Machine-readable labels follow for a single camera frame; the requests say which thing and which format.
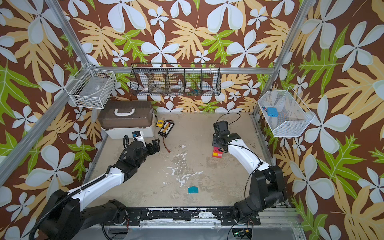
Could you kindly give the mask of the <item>teal arch block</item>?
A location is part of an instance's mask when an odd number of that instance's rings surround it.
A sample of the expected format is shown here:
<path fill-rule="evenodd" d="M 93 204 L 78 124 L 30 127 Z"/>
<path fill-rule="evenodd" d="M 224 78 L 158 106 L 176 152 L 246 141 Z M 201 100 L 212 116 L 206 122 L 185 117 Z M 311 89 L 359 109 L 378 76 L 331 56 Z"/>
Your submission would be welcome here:
<path fill-rule="evenodd" d="M 192 186 L 188 188 L 188 193 L 189 194 L 198 194 L 199 193 L 199 188 L 196 186 Z"/>

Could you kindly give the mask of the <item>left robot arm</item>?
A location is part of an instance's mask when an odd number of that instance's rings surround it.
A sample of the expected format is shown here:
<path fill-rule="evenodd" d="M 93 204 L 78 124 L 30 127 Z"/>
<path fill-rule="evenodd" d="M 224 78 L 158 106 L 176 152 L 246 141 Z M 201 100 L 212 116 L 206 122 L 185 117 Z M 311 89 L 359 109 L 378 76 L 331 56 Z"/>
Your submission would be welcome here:
<path fill-rule="evenodd" d="M 89 207 L 98 197 L 133 177 L 148 156 L 160 151 L 160 140 L 146 143 L 136 131 L 134 140 L 123 138 L 124 150 L 118 161 L 106 172 L 88 183 L 67 192 L 54 192 L 43 212 L 32 227 L 29 239 L 35 239 L 37 231 L 50 240 L 70 240 L 81 230 L 106 222 L 121 223 L 126 217 L 126 206 L 117 200 L 104 205 Z"/>

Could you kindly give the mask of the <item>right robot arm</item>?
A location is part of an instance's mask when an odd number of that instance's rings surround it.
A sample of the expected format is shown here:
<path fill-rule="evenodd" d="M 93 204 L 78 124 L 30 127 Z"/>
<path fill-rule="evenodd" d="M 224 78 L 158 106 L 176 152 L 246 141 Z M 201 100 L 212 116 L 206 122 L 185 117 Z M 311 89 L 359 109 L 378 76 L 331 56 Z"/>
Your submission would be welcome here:
<path fill-rule="evenodd" d="M 229 131 L 227 121 L 213 124 L 213 147 L 234 156 L 249 174 L 249 192 L 234 204 L 234 216 L 238 223 L 256 219 L 256 215 L 287 200 L 283 171 L 271 166 L 257 156 L 237 133 Z"/>

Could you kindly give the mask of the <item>magenta wood block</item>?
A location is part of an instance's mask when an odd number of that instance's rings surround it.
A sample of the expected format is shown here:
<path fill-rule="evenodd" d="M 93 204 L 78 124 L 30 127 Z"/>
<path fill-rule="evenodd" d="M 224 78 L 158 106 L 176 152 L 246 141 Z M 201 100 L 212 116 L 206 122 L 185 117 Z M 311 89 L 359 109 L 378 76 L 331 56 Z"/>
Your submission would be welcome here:
<path fill-rule="evenodd" d="M 223 154 L 223 152 L 218 147 L 214 147 L 213 153 L 215 153 L 216 155 L 222 155 Z"/>

